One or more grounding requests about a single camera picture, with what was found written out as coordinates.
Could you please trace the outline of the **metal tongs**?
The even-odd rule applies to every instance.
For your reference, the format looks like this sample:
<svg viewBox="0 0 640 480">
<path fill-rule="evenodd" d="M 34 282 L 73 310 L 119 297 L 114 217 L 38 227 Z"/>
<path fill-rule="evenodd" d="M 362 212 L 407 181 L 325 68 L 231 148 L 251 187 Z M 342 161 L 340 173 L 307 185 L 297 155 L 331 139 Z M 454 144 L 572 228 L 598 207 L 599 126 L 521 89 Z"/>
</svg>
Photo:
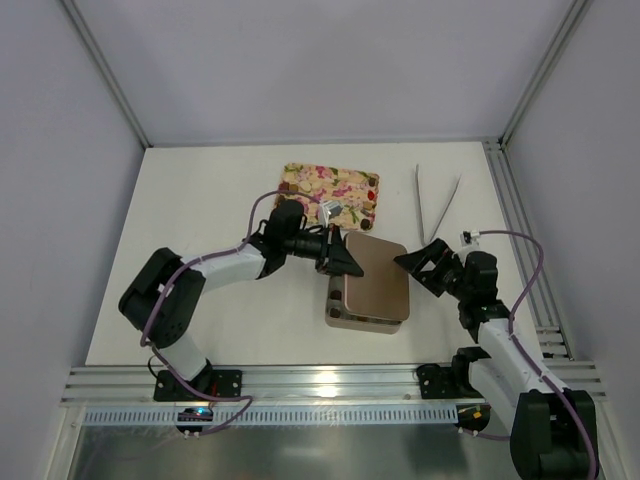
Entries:
<svg viewBox="0 0 640 480">
<path fill-rule="evenodd" d="M 462 180 L 461 174 L 445 178 L 443 185 L 431 181 L 424 168 L 416 164 L 413 172 L 418 238 L 421 246 L 435 239 L 453 204 Z"/>
</svg>

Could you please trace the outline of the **beige tin lid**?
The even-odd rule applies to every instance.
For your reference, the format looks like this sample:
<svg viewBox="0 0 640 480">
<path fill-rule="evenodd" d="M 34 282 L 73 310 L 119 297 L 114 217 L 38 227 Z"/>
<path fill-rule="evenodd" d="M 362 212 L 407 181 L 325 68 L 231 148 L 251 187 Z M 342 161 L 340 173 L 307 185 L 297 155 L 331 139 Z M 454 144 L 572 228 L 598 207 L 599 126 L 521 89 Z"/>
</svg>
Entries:
<svg viewBox="0 0 640 480">
<path fill-rule="evenodd" d="M 395 258 L 407 253 L 399 243 L 360 232 L 346 235 L 347 250 L 364 272 L 345 275 L 344 307 L 355 317 L 401 324 L 410 315 L 409 278 Z"/>
</svg>

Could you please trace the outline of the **beige tin box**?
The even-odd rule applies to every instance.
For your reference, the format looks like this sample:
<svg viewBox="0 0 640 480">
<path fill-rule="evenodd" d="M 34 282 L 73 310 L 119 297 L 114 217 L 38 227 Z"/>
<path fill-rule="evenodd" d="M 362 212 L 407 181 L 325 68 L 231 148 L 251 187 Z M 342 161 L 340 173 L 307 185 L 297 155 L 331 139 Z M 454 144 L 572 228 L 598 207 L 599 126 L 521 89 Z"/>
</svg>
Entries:
<svg viewBox="0 0 640 480">
<path fill-rule="evenodd" d="M 341 300 L 332 300 L 330 293 L 333 290 L 342 292 Z M 398 332 L 405 319 L 386 319 L 358 315 L 349 312 L 345 304 L 346 296 L 344 293 L 344 280 L 339 276 L 331 276 L 328 281 L 327 296 L 325 302 L 325 322 L 332 328 L 340 328 L 353 331 L 361 331 L 376 334 L 393 335 Z M 332 308 L 339 309 L 342 317 L 339 319 L 331 318 L 329 311 Z"/>
</svg>

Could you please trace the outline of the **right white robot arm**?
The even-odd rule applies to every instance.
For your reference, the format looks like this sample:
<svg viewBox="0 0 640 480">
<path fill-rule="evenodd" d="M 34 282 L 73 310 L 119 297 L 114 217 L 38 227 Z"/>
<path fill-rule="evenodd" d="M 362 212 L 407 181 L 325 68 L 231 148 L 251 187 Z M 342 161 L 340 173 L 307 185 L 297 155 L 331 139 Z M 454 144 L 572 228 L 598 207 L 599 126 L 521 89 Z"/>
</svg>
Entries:
<svg viewBox="0 0 640 480">
<path fill-rule="evenodd" d="M 508 429 L 512 463 L 522 479 L 595 479 L 599 474 L 595 404 L 551 372 L 516 330 L 514 307 L 498 296 L 498 260 L 466 232 L 459 251 L 436 239 L 395 263 L 439 297 L 458 302 L 475 344 L 451 362 L 457 388 L 480 394 Z"/>
</svg>

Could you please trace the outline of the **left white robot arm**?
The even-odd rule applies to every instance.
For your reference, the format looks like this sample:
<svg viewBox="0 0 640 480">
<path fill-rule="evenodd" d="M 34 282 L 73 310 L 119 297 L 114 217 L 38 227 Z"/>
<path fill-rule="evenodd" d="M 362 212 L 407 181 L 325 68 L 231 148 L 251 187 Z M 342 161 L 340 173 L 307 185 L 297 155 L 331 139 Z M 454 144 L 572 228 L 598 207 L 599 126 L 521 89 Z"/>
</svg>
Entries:
<svg viewBox="0 0 640 480">
<path fill-rule="evenodd" d="M 237 246 L 192 258 L 169 248 L 156 250 L 122 294 L 118 310 L 140 332 L 165 365 L 171 381 L 160 380 L 156 398 L 171 394 L 202 400 L 235 401 L 225 393 L 211 362 L 188 329 L 201 296 L 241 281 L 260 280 L 290 256 L 314 262 L 318 273 L 361 277 L 362 267 L 348 251 L 336 225 L 307 226 L 303 204 L 284 199 Z"/>
</svg>

